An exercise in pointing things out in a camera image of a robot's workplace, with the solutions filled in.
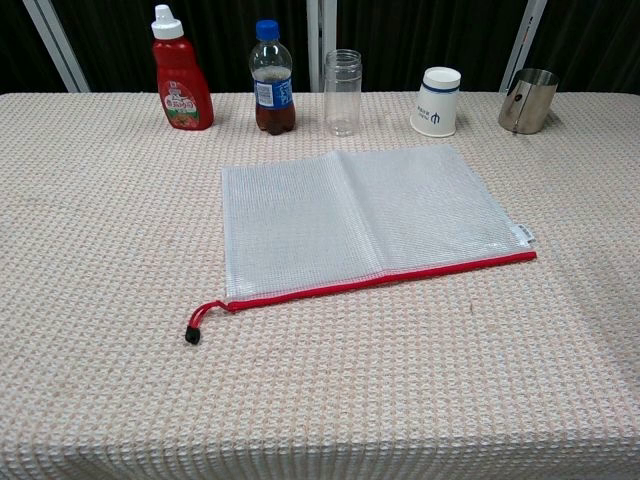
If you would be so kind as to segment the white mesh zipper pouch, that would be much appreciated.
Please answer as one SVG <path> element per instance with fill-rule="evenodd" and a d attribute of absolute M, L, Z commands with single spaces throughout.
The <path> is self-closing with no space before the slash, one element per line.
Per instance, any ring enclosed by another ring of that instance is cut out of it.
<path fill-rule="evenodd" d="M 446 144 L 221 173 L 227 312 L 536 257 Z"/>

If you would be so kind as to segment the beige waffle weave tablecloth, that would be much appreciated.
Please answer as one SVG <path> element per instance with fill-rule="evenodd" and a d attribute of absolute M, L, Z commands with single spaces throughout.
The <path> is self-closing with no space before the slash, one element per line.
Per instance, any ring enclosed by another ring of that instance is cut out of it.
<path fill-rule="evenodd" d="M 220 171 L 427 143 L 411 92 L 288 135 L 249 93 L 171 128 L 154 94 L 0 95 L 0 480 L 640 480 L 640 95 L 542 132 L 464 93 L 452 145 L 534 261 L 228 315 Z"/>

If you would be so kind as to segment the clear empty plastic jar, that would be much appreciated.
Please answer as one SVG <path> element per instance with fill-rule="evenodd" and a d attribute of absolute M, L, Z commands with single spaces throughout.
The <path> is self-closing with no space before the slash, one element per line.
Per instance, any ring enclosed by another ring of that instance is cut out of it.
<path fill-rule="evenodd" d="M 359 129 L 361 54 L 352 49 L 329 52 L 324 64 L 324 124 L 337 137 L 354 135 Z"/>

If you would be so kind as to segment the cola bottle with blue cap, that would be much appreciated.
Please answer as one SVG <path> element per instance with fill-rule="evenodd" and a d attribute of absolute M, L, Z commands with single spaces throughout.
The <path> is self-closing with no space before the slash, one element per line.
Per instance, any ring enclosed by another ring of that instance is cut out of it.
<path fill-rule="evenodd" d="M 280 42 L 276 20 L 256 22 L 257 44 L 249 55 L 253 78 L 256 123 L 270 135 L 290 132 L 295 127 L 296 112 L 292 92 L 293 60 Z"/>

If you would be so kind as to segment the white paper cup blue print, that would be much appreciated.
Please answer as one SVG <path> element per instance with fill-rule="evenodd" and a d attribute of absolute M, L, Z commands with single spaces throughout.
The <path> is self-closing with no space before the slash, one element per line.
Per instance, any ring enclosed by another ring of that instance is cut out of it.
<path fill-rule="evenodd" d="M 449 67 L 430 67 L 424 72 L 410 125 L 418 133 L 435 138 L 456 132 L 457 95 L 461 74 Z"/>

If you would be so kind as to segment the red ketchup squeeze bottle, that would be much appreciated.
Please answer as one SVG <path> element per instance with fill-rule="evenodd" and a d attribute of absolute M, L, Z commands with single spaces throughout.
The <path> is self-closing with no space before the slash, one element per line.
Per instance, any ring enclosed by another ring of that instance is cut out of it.
<path fill-rule="evenodd" d="M 181 21 L 168 5 L 159 4 L 151 29 L 158 93 L 169 124 L 180 130 L 208 129 L 214 123 L 210 91 Z"/>

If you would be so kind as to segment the stainless steel cup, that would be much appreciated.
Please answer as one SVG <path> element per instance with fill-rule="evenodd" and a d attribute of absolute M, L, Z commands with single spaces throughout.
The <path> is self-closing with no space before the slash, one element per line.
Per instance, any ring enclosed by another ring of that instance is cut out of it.
<path fill-rule="evenodd" d="M 517 71 L 502 105 L 498 123 L 512 133 L 535 134 L 544 125 L 559 77 L 544 69 Z"/>

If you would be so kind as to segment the white metal frame post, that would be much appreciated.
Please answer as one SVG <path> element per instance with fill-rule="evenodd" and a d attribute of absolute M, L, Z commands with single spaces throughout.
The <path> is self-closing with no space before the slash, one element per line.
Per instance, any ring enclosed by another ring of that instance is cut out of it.
<path fill-rule="evenodd" d="M 524 68 L 548 0 L 527 0 L 499 91 L 506 93 L 515 74 Z"/>
<path fill-rule="evenodd" d="M 305 0 L 310 88 L 324 90 L 326 55 L 336 49 L 338 0 Z"/>
<path fill-rule="evenodd" d="M 22 2 L 67 91 L 90 93 L 84 72 L 51 0 Z"/>

